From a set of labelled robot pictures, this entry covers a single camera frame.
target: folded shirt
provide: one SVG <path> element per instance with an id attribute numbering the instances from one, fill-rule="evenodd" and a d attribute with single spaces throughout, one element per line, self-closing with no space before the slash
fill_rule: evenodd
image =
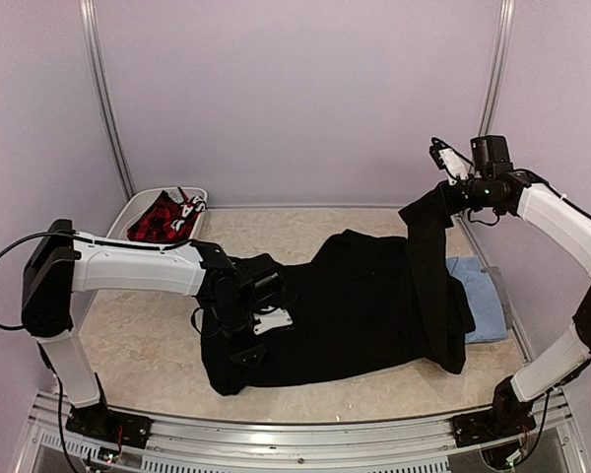
<path id="1" fill-rule="evenodd" d="M 466 334 L 466 343 L 487 343 L 508 336 L 503 307 L 491 276 L 482 271 L 480 258 L 449 258 L 449 274 L 464 286 L 476 329 Z"/>

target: red plaid cloth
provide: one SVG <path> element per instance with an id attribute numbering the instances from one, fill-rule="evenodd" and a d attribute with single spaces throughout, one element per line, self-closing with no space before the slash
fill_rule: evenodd
<path id="1" fill-rule="evenodd" d="M 177 203 L 162 191 L 158 199 L 127 231 L 132 241 L 177 243 L 190 238 L 199 214 L 206 210 L 206 202 L 199 196 L 188 199 L 178 187 L 184 202 Z"/>

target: white basket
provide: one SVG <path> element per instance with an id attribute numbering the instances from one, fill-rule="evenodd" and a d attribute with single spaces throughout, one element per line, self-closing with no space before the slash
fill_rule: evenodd
<path id="1" fill-rule="evenodd" d="M 162 187 L 159 189 L 149 189 L 139 192 L 138 194 L 134 195 L 125 208 L 122 209 L 122 212 L 114 222 L 114 225 L 111 226 L 111 229 L 107 233 L 108 238 L 114 239 L 127 239 L 127 231 L 129 227 L 134 225 L 136 221 L 142 217 L 142 214 L 151 207 L 151 205 L 156 201 L 158 196 L 163 190 L 174 190 L 177 187 Z M 183 191 L 186 193 L 188 198 L 191 198 L 195 195 L 200 196 L 206 204 L 208 204 L 208 192 L 200 187 L 182 187 Z M 195 221 L 195 226 L 190 234 L 191 238 L 196 238 L 199 233 L 201 232 L 201 227 L 204 224 L 204 217 L 207 211 L 202 212 L 197 217 Z"/>

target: white tray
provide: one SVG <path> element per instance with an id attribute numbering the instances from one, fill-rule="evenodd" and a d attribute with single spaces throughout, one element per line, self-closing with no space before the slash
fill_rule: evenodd
<path id="1" fill-rule="evenodd" d="M 138 194 L 134 195 L 132 199 L 127 202 L 125 208 L 122 209 L 122 212 L 111 226 L 111 229 L 107 233 L 108 238 L 114 239 L 127 239 L 127 230 L 136 221 L 145 213 L 145 211 L 151 207 L 160 193 L 163 190 L 173 190 L 177 187 L 162 187 L 159 189 L 149 189 L 139 192 Z M 206 204 L 208 204 L 208 192 L 200 187 L 182 187 L 186 195 L 190 198 L 195 195 L 199 195 Z M 196 238 L 199 233 L 201 232 L 201 227 L 204 224 L 204 217 L 206 215 L 207 210 L 199 214 L 197 220 L 195 221 L 195 226 L 190 234 L 191 238 Z"/>

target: marbled surface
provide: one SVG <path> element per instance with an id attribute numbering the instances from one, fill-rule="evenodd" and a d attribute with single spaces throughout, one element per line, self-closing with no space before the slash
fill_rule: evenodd
<path id="1" fill-rule="evenodd" d="M 387 209 L 213 210 L 201 238 L 229 255 L 269 252 L 302 263 L 344 229 L 374 236 L 405 235 Z M 470 256 L 463 234 L 448 232 L 449 256 Z M 212 390 L 200 359 L 199 335 L 188 318 L 192 298 L 166 293 L 100 291 L 81 338 L 110 404 L 164 414 L 246 422 L 336 422 L 392 419 L 489 403 L 494 386 L 522 367 L 513 337 L 467 347 L 462 374 L 414 361 L 362 376 L 298 387 L 246 387 L 236 396 Z"/>

